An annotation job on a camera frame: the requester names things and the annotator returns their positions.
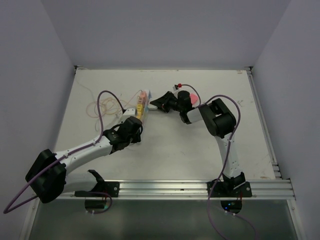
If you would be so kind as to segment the pink plug adapter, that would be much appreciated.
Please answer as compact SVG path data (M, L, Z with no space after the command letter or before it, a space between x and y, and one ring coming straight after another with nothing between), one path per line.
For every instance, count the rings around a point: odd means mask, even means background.
M190 93L189 96L190 96L190 101L191 101L192 105L196 105L196 104L198 104L200 102L200 99L196 94Z

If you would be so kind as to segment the white plug adapter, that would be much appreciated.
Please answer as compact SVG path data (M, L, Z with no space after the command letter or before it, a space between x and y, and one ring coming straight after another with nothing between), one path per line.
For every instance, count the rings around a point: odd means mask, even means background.
M157 110L158 108L152 104L148 105L148 109L151 110L151 111L155 111Z

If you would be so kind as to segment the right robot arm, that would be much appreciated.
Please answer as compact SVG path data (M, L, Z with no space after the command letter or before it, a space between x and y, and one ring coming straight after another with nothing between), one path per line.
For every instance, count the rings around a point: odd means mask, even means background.
M212 187L221 184L227 196L235 196L246 183L237 151L233 146L234 135L241 121L237 103L229 96L218 94L194 107L190 93L182 90L177 95L168 91L162 97L152 100L150 104L164 113L171 110L179 112L182 122L187 125L204 122L208 132L218 144L222 159L222 170Z

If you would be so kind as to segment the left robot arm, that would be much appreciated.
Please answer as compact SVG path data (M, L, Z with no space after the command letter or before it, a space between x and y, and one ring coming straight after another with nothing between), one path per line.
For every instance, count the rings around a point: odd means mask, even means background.
M101 157L121 151L140 141L143 123L130 116L123 123L105 130L102 135L78 147L53 153L43 150L25 176L25 180L44 204L62 193L75 192L77 197L99 197L106 192L105 181L93 169L75 174L79 167Z

